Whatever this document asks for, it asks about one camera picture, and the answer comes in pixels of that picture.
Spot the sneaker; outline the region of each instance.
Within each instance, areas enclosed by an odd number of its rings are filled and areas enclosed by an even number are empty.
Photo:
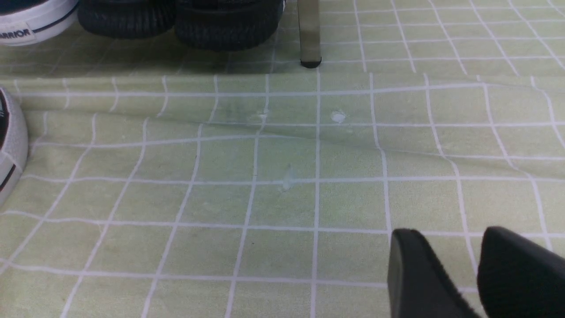
[[[119,39],[140,39],[170,30],[175,0],[82,0],[79,23],[89,33]]]
[[[28,130],[20,105],[0,87],[0,206],[14,190],[25,168]]]
[[[21,46],[57,36],[76,21],[79,0],[1,0],[0,44]]]
[[[190,48],[239,51],[266,42],[286,0],[177,0],[175,34]]]

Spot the black object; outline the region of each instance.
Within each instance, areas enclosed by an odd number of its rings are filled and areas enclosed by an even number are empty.
[[[416,230],[393,231],[388,286],[392,318],[480,318]]]
[[[81,0],[79,23],[88,32],[118,39],[149,38],[175,23],[175,0]]]
[[[503,227],[483,236],[477,285],[489,317],[565,317],[565,259]]]
[[[483,236],[477,276],[489,318],[565,317],[565,259],[500,226]],[[392,318],[477,318],[425,237],[392,234],[388,275]]]
[[[302,65],[305,68],[317,68],[318,66],[320,66],[321,64],[321,59],[318,62],[303,62],[300,61],[300,65]]]
[[[175,34],[194,49],[251,49],[275,33],[284,1],[177,0]]]

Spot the metal leg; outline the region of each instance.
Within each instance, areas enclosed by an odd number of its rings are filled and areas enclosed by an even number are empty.
[[[297,0],[300,29],[300,64],[316,68],[321,63],[319,0]]]

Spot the rubber tire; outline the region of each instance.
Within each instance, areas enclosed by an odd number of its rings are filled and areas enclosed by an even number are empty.
[[[135,40],[165,33],[175,23],[175,0],[119,2],[82,0],[80,25],[94,35]]]
[[[283,0],[279,6],[269,7],[259,19],[238,20],[231,25],[194,21],[187,14],[190,11],[191,8],[186,6],[181,10],[177,9],[175,35],[180,42],[192,49],[241,51],[259,46],[276,32],[282,16]]]

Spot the black rubber foot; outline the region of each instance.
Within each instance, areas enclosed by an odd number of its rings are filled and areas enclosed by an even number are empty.
[[[300,65],[302,65],[305,68],[317,68],[318,66],[320,66],[320,64],[321,64],[321,58],[320,61],[318,62],[304,62],[300,60]]]

